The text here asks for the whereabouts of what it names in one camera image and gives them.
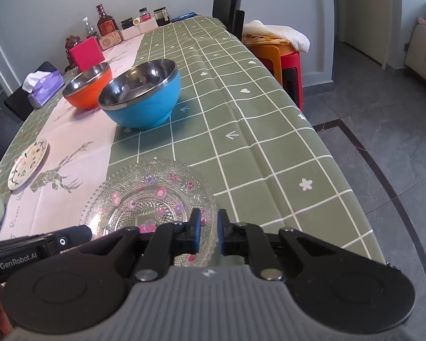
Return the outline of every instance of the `red box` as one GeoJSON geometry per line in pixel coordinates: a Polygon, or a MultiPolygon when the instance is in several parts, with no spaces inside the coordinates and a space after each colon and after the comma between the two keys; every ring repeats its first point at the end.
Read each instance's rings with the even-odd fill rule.
{"type": "Polygon", "coordinates": [[[104,61],[103,51],[95,37],[89,37],[69,50],[81,72],[104,61]]]}

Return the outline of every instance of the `door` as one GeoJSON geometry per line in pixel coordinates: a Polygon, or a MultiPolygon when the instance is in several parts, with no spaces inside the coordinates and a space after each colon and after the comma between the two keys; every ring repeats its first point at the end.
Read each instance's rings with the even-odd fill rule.
{"type": "Polygon", "coordinates": [[[391,34],[391,0],[337,0],[338,38],[383,66],[391,34]]]}

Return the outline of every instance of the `clear textured glass plate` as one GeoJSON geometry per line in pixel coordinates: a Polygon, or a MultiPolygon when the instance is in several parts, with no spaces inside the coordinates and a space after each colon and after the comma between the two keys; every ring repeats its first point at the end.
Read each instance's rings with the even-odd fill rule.
{"type": "Polygon", "coordinates": [[[80,224],[94,239],[127,226],[153,232],[159,224],[187,222],[193,208],[202,212],[200,250],[178,256],[175,264],[205,266],[217,241],[216,206],[200,174],[182,163],[142,161],[114,173],[90,198],[80,224]]]}

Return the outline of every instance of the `oval plate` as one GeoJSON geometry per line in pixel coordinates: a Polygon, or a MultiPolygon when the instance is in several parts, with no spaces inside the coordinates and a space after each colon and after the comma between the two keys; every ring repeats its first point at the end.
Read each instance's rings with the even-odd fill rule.
{"type": "Polygon", "coordinates": [[[41,138],[28,146],[17,158],[8,177],[8,188],[10,190],[19,188],[30,178],[38,165],[41,164],[47,148],[47,140],[41,138]]]}
{"type": "Polygon", "coordinates": [[[93,238],[127,226],[153,232],[163,223],[187,222],[193,208],[202,212],[200,250],[180,255],[175,265],[207,265],[217,241],[216,206],[200,174],[171,160],[141,161],[108,177],[87,203],[80,224],[93,238]]]}

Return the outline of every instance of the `purple tissue pack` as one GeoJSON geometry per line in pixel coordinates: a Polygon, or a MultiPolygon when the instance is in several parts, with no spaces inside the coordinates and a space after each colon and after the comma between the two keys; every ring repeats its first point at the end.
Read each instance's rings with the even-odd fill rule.
{"type": "Polygon", "coordinates": [[[63,77],[57,70],[41,78],[33,87],[33,91],[28,95],[28,101],[35,109],[42,108],[57,91],[64,85],[63,77]]]}

